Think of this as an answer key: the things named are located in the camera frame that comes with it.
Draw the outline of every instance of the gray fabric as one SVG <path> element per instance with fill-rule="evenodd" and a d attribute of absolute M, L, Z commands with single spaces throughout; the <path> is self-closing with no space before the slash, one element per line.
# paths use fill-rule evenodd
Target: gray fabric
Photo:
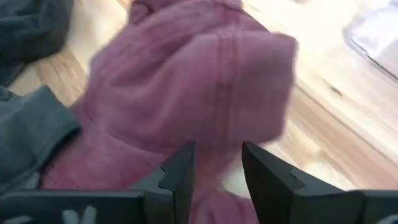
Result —
<path fill-rule="evenodd" d="M 36 188 L 36 173 L 77 129 L 74 116 L 47 86 L 24 97 L 0 86 L 0 195 Z"/>
<path fill-rule="evenodd" d="M 0 85 L 24 65 L 58 52 L 70 26 L 73 0 L 0 0 Z"/>
<path fill-rule="evenodd" d="M 40 173 L 36 172 L 28 177 L 25 181 L 13 188 L 13 190 L 33 190 L 39 187 Z"/>
<path fill-rule="evenodd" d="M 2 224 L 24 224 L 24 223 L 29 223 L 31 221 L 33 221 L 31 217 L 24 216 L 24 217 L 17 217 L 17 218 L 12 218 L 10 220 L 6 220 Z"/>
<path fill-rule="evenodd" d="M 377 224 L 395 224 L 398 222 L 398 215 L 390 215 L 389 217 L 379 221 Z"/>

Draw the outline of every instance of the wood grain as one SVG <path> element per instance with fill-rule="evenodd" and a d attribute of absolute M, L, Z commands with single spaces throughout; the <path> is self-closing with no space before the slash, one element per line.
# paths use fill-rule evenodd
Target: wood grain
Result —
<path fill-rule="evenodd" d="M 60 101 L 72 104 L 84 92 L 90 58 L 123 28 L 130 2 L 76 0 L 64 50 L 29 66 L 11 89 L 23 95 L 49 85 Z M 300 42 L 285 134 L 264 147 L 342 189 L 396 189 L 398 83 L 342 38 L 357 12 L 376 5 L 375 0 L 366 4 L 244 0 L 245 10 L 261 24 Z M 225 183 L 247 195 L 239 161 Z"/>

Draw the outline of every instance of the pink fleece fabric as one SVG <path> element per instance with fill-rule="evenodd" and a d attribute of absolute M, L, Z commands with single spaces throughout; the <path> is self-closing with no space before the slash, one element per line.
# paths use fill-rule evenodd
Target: pink fleece fabric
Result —
<path fill-rule="evenodd" d="M 71 108 L 81 134 L 45 171 L 43 189 L 128 189 L 189 140 L 198 144 L 190 223 L 257 223 L 249 199 L 221 189 L 243 141 L 284 128 L 295 39 L 227 0 L 138 0 L 92 61 Z"/>

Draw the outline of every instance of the clear plastic container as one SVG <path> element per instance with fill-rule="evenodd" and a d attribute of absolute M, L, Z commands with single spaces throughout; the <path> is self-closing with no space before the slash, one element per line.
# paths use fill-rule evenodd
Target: clear plastic container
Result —
<path fill-rule="evenodd" d="M 364 9 L 345 29 L 346 42 L 398 77 L 398 0 L 371 3 L 365 1 Z"/>

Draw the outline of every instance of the wooden floor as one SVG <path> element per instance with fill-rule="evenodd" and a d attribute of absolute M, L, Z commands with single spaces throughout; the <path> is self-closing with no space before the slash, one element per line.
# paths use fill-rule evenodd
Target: wooden floor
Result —
<path fill-rule="evenodd" d="M 31 65 L 12 90 L 46 84 L 66 105 L 83 93 L 91 56 L 123 27 L 130 0 L 75 1 L 65 49 Z M 267 149 L 342 189 L 398 189 L 398 82 L 342 39 L 361 7 L 355 0 L 244 1 L 267 28 L 300 42 L 287 129 Z"/>

